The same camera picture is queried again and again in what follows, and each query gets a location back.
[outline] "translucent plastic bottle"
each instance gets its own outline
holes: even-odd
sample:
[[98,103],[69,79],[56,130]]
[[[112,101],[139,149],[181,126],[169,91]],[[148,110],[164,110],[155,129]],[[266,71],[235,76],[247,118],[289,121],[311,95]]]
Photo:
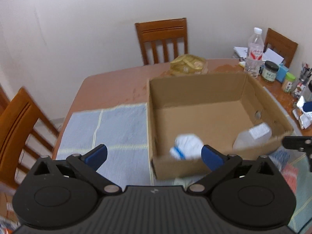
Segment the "translucent plastic bottle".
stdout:
[[261,34],[262,29],[255,27],[254,34],[248,40],[248,51],[244,71],[254,77],[258,76],[259,69],[263,63],[262,55],[264,43]]
[[272,136],[272,130],[266,123],[254,126],[239,133],[233,144],[233,149],[243,149],[266,143]]

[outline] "yellow plastic bag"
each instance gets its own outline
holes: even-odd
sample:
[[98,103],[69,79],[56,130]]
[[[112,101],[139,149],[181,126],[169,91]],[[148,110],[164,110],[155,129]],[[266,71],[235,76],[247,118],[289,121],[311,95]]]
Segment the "yellow plastic bag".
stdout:
[[173,75],[201,74],[205,62],[206,59],[192,54],[180,55],[170,62],[170,72]]

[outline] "blue stripe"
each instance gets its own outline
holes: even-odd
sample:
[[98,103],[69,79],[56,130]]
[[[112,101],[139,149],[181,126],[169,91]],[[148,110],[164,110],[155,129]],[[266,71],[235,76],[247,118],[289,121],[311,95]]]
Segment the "blue stripe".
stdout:
[[174,146],[175,151],[179,154],[180,158],[182,160],[185,160],[184,154],[180,151],[180,149],[177,146]]

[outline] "wooden table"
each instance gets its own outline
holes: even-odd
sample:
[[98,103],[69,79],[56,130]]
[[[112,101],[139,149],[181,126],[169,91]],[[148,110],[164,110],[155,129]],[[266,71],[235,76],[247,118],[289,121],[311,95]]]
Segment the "wooden table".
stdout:
[[[52,158],[56,158],[64,130],[73,112],[147,102],[146,82],[148,78],[166,75],[169,68],[169,63],[161,63],[127,68],[86,78],[65,118]],[[207,68],[209,72],[243,71],[238,66],[237,59],[209,59]],[[268,83],[261,76],[258,77],[258,80],[294,118],[291,113],[294,100],[290,94],[282,91],[281,84],[277,81]],[[312,136],[312,129],[303,130],[302,134]]]

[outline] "floor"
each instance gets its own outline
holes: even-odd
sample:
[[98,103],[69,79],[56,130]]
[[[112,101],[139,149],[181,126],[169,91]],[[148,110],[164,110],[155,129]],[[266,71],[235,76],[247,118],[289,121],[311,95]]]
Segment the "floor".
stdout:
[[[63,121],[58,121],[56,123],[54,123],[54,126],[57,128],[57,130],[60,131],[61,127],[63,125]],[[51,145],[55,145],[57,138],[40,122],[38,121],[35,126],[34,129],[43,137],[45,138]],[[30,135],[26,141],[26,145],[29,146],[30,148],[32,148],[34,151],[36,151],[39,155],[49,155],[52,156],[52,153],[50,151],[48,151],[45,147],[43,147],[35,138],[34,136]],[[24,150],[22,150],[21,155],[20,155],[20,159],[19,162],[28,167],[29,169],[34,165],[34,163],[36,162],[36,160],[31,157],[27,152],[24,152]],[[25,177],[25,173],[22,172],[19,169],[16,169],[16,173],[15,173],[15,181],[20,184],[24,177]]]

